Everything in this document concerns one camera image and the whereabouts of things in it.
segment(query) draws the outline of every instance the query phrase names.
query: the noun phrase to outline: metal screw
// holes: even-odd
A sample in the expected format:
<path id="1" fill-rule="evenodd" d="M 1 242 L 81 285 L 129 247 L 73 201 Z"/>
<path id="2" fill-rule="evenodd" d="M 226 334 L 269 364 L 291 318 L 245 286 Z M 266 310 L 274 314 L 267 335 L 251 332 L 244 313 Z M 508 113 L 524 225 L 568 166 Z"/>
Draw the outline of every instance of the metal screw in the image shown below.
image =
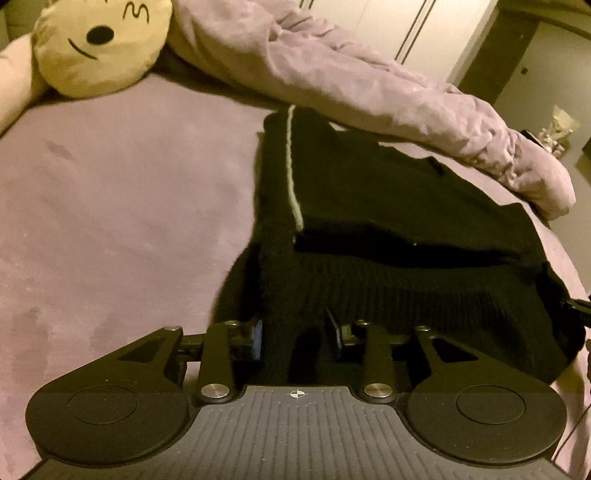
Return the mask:
<path id="1" fill-rule="evenodd" d="M 201 389 L 201 395 L 207 398 L 223 398 L 230 393 L 230 389 L 221 383 L 210 383 Z"/>
<path id="2" fill-rule="evenodd" d="M 373 398 L 386 398 L 392 395 L 394 390 L 390 385 L 386 385 L 384 383 L 372 383 L 367 385 L 363 391 L 369 397 Z"/>

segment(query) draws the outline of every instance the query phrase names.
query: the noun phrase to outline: purple bed sheet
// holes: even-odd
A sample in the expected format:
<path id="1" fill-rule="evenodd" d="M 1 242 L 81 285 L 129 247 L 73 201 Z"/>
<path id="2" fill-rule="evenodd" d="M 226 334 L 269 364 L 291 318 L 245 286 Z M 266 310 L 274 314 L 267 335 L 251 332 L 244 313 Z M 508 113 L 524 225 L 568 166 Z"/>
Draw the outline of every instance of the purple bed sheet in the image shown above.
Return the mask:
<path id="1" fill-rule="evenodd" d="M 164 325 L 204 332 L 252 230 L 264 118 L 279 104 L 204 78 L 151 74 L 114 95 L 30 109 L 0 138 L 0 479 L 39 460 L 24 421 L 42 385 Z M 423 147 L 499 203 L 495 180 Z M 584 297 L 556 236 L 531 212 L 554 269 Z M 589 403 L 580 355 L 555 385 L 568 432 Z M 589 469 L 582 422 L 558 456 Z"/>

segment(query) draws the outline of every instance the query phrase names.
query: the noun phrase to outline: black sweater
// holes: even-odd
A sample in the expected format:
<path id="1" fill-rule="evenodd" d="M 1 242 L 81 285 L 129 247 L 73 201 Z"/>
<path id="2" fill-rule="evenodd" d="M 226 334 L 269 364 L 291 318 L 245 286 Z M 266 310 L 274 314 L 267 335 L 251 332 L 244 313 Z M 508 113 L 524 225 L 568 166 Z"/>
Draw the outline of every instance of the black sweater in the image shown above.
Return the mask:
<path id="1" fill-rule="evenodd" d="M 323 330 L 364 319 L 429 325 L 553 382 L 584 343 L 568 298 L 519 203 L 499 206 L 434 158 L 337 132 L 311 109 L 265 120 L 252 241 L 220 293 L 216 320 L 264 320 L 259 384 L 356 384 Z"/>

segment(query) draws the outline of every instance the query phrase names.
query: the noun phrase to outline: gray ridged plate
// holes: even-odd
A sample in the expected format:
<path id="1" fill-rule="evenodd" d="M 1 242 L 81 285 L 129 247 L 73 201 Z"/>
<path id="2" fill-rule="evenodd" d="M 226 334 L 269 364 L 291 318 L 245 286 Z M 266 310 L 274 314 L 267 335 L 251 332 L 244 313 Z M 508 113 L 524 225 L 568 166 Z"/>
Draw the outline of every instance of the gray ridged plate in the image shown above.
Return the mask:
<path id="1" fill-rule="evenodd" d="M 143 462 L 87 469 L 48 460 L 31 480 L 567 480 L 539 459 L 514 468 L 456 463 L 415 440 L 396 411 L 346 387 L 248 387 L 200 410 L 172 447 Z"/>

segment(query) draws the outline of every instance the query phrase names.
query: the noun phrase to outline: cartoon face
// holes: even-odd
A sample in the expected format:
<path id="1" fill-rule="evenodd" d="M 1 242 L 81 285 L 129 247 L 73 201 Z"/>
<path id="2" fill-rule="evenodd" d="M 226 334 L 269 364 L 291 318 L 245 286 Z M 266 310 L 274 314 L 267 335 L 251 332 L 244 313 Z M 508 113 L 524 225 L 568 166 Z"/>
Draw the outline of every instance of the cartoon face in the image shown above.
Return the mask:
<path id="1" fill-rule="evenodd" d="M 104 95 L 135 83 L 168 33 L 170 0 L 57 0 L 33 42 L 45 80 L 64 95 Z"/>

